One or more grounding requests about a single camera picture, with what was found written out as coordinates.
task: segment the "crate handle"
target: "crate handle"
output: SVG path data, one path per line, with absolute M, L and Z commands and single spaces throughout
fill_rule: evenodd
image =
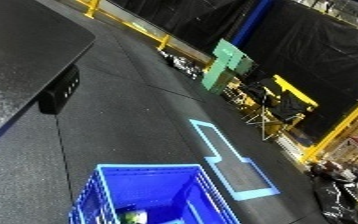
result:
M 194 207 L 194 205 L 189 200 L 187 200 L 186 203 L 189 206 L 191 214 L 194 216 L 197 223 L 204 224 L 204 222 L 202 221 L 202 219 L 201 219 L 200 215 L 198 214 L 197 209 Z

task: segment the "folding chair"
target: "folding chair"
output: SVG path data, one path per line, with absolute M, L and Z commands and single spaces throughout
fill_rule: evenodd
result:
M 272 108 L 277 104 L 281 95 L 281 87 L 273 79 L 267 78 L 261 81 L 242 86 L 241 90 L 258 106 L 241 119 L 255 115 L 258 117 L 265 113 L 266 108 Z
M 293 125 L 297 119 L 303 119 L 305 113 L 311 110 L 312 105 L 302 101 L 291 91 L 284 91 L 280 96 L 280 102 L 271 108 L 266 108 L 262 113 L 252 117 L 246 123 L 249 125 L 262 126 L 262 140 L 266 141 L 271 137 L 277 137 L 288 126 Z M 279 125 L 280 128 L 275 133 L 266 136 L 266 126 Z

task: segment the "warehouse floor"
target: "warehouse floor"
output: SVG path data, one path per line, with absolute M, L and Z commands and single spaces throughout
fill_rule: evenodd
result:
M 96 42 L 77 63 L 81 85 L 59 115 L 41 114 L 35 104 L 0 137 L 0 224 L 67 223 L 72 201 L 99 163 L 198 163 L 242 223 L 327 223 L 308 178 L 282 149 L 262 142 L 260 130 L 246 126 L 199 80 L 168 67 L 150 41 L 56 1 L 39 1 L 89 29 Z M 201 129 L 220 144 L 215 169 L 205 157 L 219 155 L 190 119 L 210 125 Z M 216 170 L 236 192 L 274 187 L 280 193 L 234 200 Z

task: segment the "blue tape line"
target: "blue tape line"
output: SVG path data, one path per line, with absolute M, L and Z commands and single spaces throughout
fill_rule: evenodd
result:
M 200 137 L 203 139 L 205 144 L 208 146 L 208 148 L 213 152 L 214 156 L 213 157 L 205 157 L 205 160 L 211 166 L 211 168 L 215 172 L 215 174 L 219 177 L 219 179 L 221 180 L 221 182 L 223 183 L 225 188 L 229 191 L 230 195 L 233 197 L 234 200 L 236 200 L 236 201 L 249 200 L 249 199 L 253 199 L 253 198 L 266 197 L 266 196 L 271 196 L 271 195 L 280 193 L 280 191 L 273 185 L 273 183 L 267 178 L 267 176 L 262 172 L 262 170 L 255 164 L 255 162 L 253 162 L 251 158 L 241 157 L 240 154 L 235 150 L 235 148 L 230 144 L 230 142 L 218 130 L 218 128 L 215 127 L 215 125 L 213 125 L 211 123 L 206 123 L 203 121 L 193 120 L 193 119 L 190 119 L 189 121 L 193 125 L 193 127 L 197 131 L 197 133 L 200 135 Z M 225 142 L 225 144 L 233 152 L 233 154 L 242 163 L 251 164 L 251 166 L 256 170 L 257 174 L 259 176 L 261 176 L 263 178 L 263 180 L 265 180 L 265 182 L 269 185 L 269 188 L 236 192 L 233 189 L 233 187 L 230 185 L 229 181 L 225 178 L 225 176 L 222 174 L 222 172 L 216 166 L 217 163 L 222 161 L 222 156 L 219 154 L 218 150 L 211 143 L 211 141 L 204 134 L 204 132 L 200 129 L 201 126 L 209 127 L 211 129 L 213 129 L 216 132 L 216 134 Z

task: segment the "black curtain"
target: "black curtain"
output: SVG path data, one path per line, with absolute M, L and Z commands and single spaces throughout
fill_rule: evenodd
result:
M 319 103 L 299 128 L 321 140 L 358 103 L 358 30 L 290 0 L 276 0 L 241 47 Z
M 247 0 L 108 0 L 205 53 L 241 17 Z

